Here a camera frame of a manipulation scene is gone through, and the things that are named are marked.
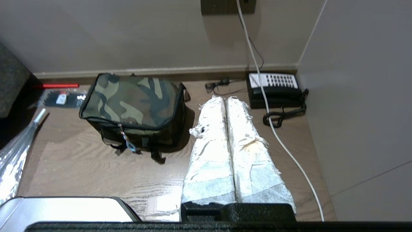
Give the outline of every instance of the telephone handset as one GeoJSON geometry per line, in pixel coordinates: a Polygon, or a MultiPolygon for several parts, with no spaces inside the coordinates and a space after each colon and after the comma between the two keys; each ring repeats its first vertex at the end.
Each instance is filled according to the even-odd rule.
{"type": "MultiPolygon", "coordinates": [[[[305,89],[302,92],[299,89],[295,75],[285,73],[261,73],[260,77],[269,108],[282,108],[282,112],[273,111],[265,114],[263,117],[263,123],[265,125],[269,125],[269,117],[271,117],[274,127],[279,128],[282,126],[284,119],[306,112],[305,99],[309,91],[305,89]],[[285,107],[299,108],[285,112],[285,107]]],[[[252,109],[265,108],[265,101],[260,89],[258,74],[250,73],[246,82],[250,107],[252,109]]]]}

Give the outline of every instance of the aluminum foil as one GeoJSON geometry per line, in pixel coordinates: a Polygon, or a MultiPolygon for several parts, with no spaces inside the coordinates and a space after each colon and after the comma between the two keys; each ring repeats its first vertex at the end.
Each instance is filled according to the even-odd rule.
{"type": "Polygon", "coordinates": [[[182,203],[236,202],[224,99],[213,96],[208,100],[201,107],[198,125],[189,132],[196,141],[183,184],[182,203]]]}
{"type": "Polygon", "coordinates": [[[236,200],[239,203],[287,203],[296,213],[292,194],[259,136],[248,105],[235,97],[226,101],[227,131],[232,153],[236,200]]]}
{"type": "Polygon", "coordinates": [[[0,204],[16,196],[28,151],[44,113],[45,109],[0,151],[0,204]]]}

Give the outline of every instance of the black cable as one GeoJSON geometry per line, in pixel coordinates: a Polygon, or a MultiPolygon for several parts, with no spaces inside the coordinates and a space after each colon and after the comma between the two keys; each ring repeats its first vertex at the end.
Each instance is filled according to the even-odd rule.
{"type": "Polygon", "coordinates": [[[215,91],[215,88],[217,88],[219,90],[218,86],[220,86],[220,85],[225,86],[225,85],[229,85],[232,82],[238,82],[238,81],[242,81],[242,80],[229,80],[228,78],[225,78],[225,79],[223,79],[219,82],[206,83],[205,84],[206,92],[207,93],[213,92],[214,94],[219,95],[219,96],[226,96],[226,95],[234,94],[234,93],[245,90],[245,88],[242,88],[242,89],[239,89],[239,90],[236,90],[236,91],[233,91],[233,92],[227,92],[227,93],[218,93],[218,92],[215,91]]]}
{"type": "Polygon", "coordinates": [[[285,112],[283,107],[282,107],[282,112],[271,111],[269,113],[266,113],[265,116],[263,116],[263,124],[265,124],[267,126],[270,126],[269,120],[272,120],[273,127],[279,128],[279,127],[282,126],[282,122],[283,122],[284,119],[294,117],[294,116],[296,116],[298,114],[301,114],[301,113],[305,113],[306,112],[305,100],[306,100],[306,97],[308,96],[308,94],[309,94],[308,89],[305,89],[302,92],[302,96],[300,98],[302,106],[299,109],[295,109],[295,110],[292,110],[292,111],[289,111],[289,112],[285,112]]]}

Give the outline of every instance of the gray fabric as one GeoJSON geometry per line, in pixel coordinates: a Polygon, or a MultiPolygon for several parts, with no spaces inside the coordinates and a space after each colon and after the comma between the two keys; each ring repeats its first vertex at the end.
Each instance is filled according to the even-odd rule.
{"type": "Polygon", "coordinates": [[[0,118],[10,112],[30,71],[0,43],[0,118]]]}

